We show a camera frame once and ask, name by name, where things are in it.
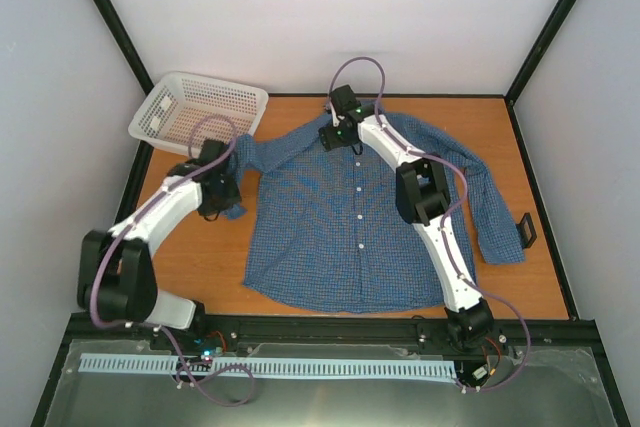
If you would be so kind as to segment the white perforated plastic basket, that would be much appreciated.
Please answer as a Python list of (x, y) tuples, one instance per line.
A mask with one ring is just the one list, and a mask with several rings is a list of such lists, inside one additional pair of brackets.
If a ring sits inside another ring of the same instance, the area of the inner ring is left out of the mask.
[(166, 152), (198, 155), (207, 139), (252, 135), (266, 111), (263, 89), (171, 72), (153, 87), (128, 126), (131, 137)]

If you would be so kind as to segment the blue plaid shirt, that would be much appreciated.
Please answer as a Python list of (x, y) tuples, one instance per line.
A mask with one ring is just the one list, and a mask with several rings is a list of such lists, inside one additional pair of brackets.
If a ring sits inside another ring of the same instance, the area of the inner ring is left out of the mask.
[[(525, 260), (516, 223), (486, 163), (415, 117), (387, 115), (418, 149), (463, 171), (477, 242), (488, 264)], [(395, 206), (395, 172), (371, 148), (326, 152), (322, 114), (269, 141), (237, 139), (238, 184), (261, 177), (243, 284), (276, 301), (323, 313), (404, 312), (443, 303), (433, 262)]]

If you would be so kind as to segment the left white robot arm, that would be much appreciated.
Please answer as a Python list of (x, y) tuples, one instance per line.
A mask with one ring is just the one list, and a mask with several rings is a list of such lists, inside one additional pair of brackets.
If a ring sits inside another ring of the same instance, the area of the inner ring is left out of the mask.
[(153, 257), (191, 213), (214, 221), (240, 202), (229, 171), (233, 149), (233, 144), (205, 141), (199, 156), (170, 169), (160, 188), (133, 214), (107, 231), (85, 235), (77, 302), (95, 326), (173, 328), (174, 339), (190, 350), (206, 342), (208, 325), (198, 318), (203, 304), (161, 290)]

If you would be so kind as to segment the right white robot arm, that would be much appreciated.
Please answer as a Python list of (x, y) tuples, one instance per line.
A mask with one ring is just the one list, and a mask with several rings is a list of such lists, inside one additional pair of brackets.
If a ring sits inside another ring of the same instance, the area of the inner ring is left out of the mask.
[(332, 120), (319, 129), (324, 149), (350, 147), (360, 153), (367, 146), (394, 170), (396, 209), (419, 235), (436, 269), (449, 342), (459, 352), (479, 347), (494, 318), (454, 234), (452, 213), (459, 205), (451, 202), (445, 170), (461, 172), (411, 144), (380, 113), (378, 103), (364, 105), (348, 85), (331, 91), (328, 108)]

